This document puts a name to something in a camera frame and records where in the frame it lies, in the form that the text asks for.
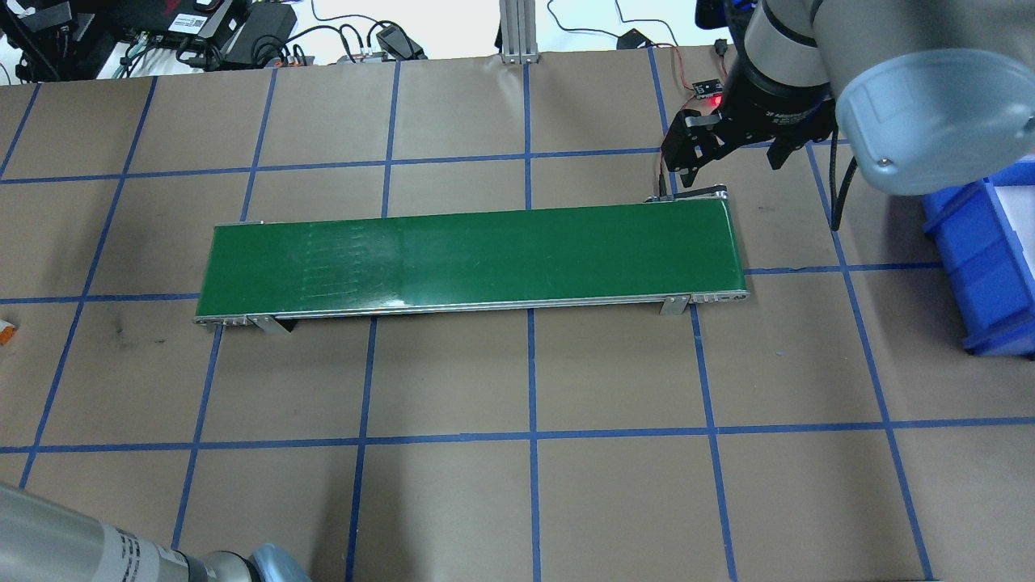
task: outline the orange object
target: orange object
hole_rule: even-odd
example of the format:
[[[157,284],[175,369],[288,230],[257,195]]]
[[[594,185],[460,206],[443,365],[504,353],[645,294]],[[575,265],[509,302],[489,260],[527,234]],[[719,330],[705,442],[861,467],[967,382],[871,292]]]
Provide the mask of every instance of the orange object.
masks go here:
[[[16,330],[18,330],[18,328],[14,327],[14,325],[0,319],[0,346],[7,345],[7,342],[14,337]]]

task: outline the wire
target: wire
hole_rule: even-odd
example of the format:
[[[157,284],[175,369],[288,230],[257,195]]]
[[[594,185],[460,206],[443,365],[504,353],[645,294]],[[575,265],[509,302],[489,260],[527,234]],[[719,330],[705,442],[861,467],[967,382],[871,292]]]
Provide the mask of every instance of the wire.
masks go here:
[[[567,28],[567,27],[565,27],[564,25],[561,24],[561,21],[557,18],[557,13],[554,12],[554,8],[551,6],[551,4],[553,4],[553,3],[554,3],[554,0],[546,0],[546,11],[550,12],[550,16],[554,17],[554,22],[557,23],[557,28],[563,30],[564,32],[599,32],[600,34],[607,34],[608,36],[611,36],[611,37],[614,37],[614,38],[621,38],[619,35],[615,34],[614,32],[608,32],[607,30],[600,30],[599,28]]]
[[[291,54],[295,57],[296,66],[309,66],[309,61],[305,58],[305,51],[298,45],[291,48]]]
[[[317,31],[317,30],[324,30],[324,29],[326,29],[326,30],[333,30],[334,32],[337,33],[338,38],[341,38],[341,40],[342,40],[342,47],[345,48],[345,54],[349,56],[349,59],[352,62],[356,62],[356,59],[353,58],[353,56],[352,56],[352,50],[349,48],[349,39],[345,37],[345,34],[342,32],[342,29],[341,28],[334,28],[333,26],[330,26],[330,25],[327,25],[327,24],[318,24],[316,26],[306,28],[305,30],[299,32],[298,34],[296,34],[294,36],[289,36],[288,39],[284,41],[284,43],[285,43],[285,46],[287,46],[288,42],[292,42],[294,40],[298,40],[299,38],[301,38],[302,36],[305,36],[306,34],[310,33],[310,32],[314,32],[314,31]]]
[[[855,176],[855,170],[859,167],[859,163],[856,161],[855,156],[852,156],[852,161],[848,163],[848,169],[845,170],[845,177],[841,179],[841,187],[839,191],[835,191],[836,185],[836,171],[837,171],[837,125],[834,124],[833,134],[830,137],[830,197],[831,197],[831,217],[830,217],[830,230],[837,231],[840,228],[841,216],[845,214],[845,201],[848,199],[848,190],[852,185],[852,178]]]
[[[257,68],[265,66],[274,56],[280,57],[280,62],[288,61],[288,45],[277,35],[262,34],[252,42],[252,66]]]
[[[341,17],[330,17],[329,19],[321,18],[320,16],[317,14],[317,1],[316,0],[312,0],[309,2],[309,7],[313,8],[313,18],[315,18],[317,20],[317,22],[331,22],[331,21],[336,21],[336,20],[342,20],[342,19],[366,19],[366,20],[368,20],[371,22],[378,22],[378,19],[371,18],[371,17],[368,17],[366,14],[342,14]]]
[[[675,45],[670,45],[669,42],[655,42],[653,46],[672,48],[672,52],[676,54],[676,59],[679,61],[679,81],[680,83],[683,84],[684,89],[686,89],[687,91],[693,91],[693,87],[686,82],[686,69],[683,66],[683,54],[679,52],[679,47]]]
[[[350,30],[352,30],[352,32],[354,32],[356,34],[356,42],[359,45],[359,50],[362,51],[363,50],[363,35],[359,33],[359,30],[356,29],[356,27],[354,27],[354,26],[352,26],[351,24],[348,24],[348,23],[343,24],[342,26],[337,27],[338,34],[345,34],[345,29],[347,29],[347,28],[350,29]]]
[[[676,33],[672,31],[672,27],[669,26],[669,23],[664,22],[663,20],[659,20],[659,19],[629,19],[629,20],[625,20],[625,17],[622,16],[622,5],[618,3],[618,0],[615,0],[615,9],[618,10],[618,20],[622,21],[622,24],[629,24],[631,22],[659,22],[659,23],[663,24],[664,27],[667,29],[669,29],[669,34],[672,36],[672,42],[673,42],[673,45],[677,45],[677,46],[679,45],[679,40],[676,40]]]

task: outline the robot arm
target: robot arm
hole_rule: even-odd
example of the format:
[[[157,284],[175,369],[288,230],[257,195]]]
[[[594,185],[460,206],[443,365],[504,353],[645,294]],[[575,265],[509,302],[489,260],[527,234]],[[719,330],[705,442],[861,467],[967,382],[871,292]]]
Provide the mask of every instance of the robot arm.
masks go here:
[[[738,49],[721,105],[676,115],[661,150],[684,186],[712,159],[773,140],[779,168],[834,122],[892,194],[994,173],[1035,148],[1035,5],[1028,0],[699,0]]]

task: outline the blue plastic bin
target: blue plastic bin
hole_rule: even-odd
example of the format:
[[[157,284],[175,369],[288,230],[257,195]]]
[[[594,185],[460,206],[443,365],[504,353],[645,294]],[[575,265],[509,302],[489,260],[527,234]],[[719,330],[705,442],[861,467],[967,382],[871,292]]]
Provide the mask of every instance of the blue plastic bin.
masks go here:
[[[964,348],[971,353],[1035,355],[1035,278],[996,190],[1033,184],[1035,157],[1026,157],[982,180],[924,197],[923,229],[938,242],[967,324]],[[1024,220],[1030,228],[1035,215]],[[1027,252],[1032,256],[1035,249]]]

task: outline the green conveyor belt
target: green conveyor belt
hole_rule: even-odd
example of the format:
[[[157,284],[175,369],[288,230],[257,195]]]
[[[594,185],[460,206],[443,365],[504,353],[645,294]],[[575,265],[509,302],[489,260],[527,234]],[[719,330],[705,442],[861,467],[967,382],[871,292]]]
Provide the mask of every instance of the green conveyor belt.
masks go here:
[[[215,228],[196,321],[724,300],[746,295],[729,202]]]

